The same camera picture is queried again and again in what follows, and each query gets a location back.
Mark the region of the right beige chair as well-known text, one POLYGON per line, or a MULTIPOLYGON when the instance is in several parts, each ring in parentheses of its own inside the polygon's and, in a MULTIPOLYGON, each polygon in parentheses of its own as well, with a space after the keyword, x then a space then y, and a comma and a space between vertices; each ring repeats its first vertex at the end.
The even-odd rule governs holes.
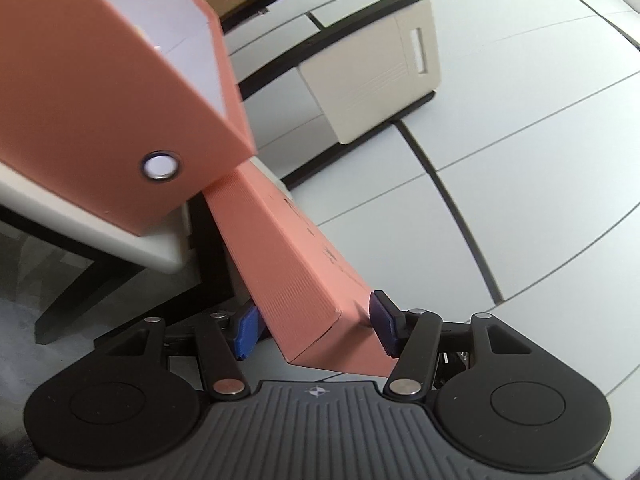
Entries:
POLYGON ((242 98, 292 70, 334 140, 282 178, 290 190, 434 99, 442 77, 432 3, 378 0, 319 29, 242 78, 242 98))

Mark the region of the orange box lid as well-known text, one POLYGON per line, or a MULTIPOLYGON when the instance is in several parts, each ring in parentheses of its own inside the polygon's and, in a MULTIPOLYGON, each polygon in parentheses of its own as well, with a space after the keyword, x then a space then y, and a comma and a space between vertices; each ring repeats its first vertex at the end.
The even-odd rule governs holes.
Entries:
POLYGON ((369 321, 372 288, 252 162, 204 192, 224 244, 284 358, 293 365, 387 376, 369 321))

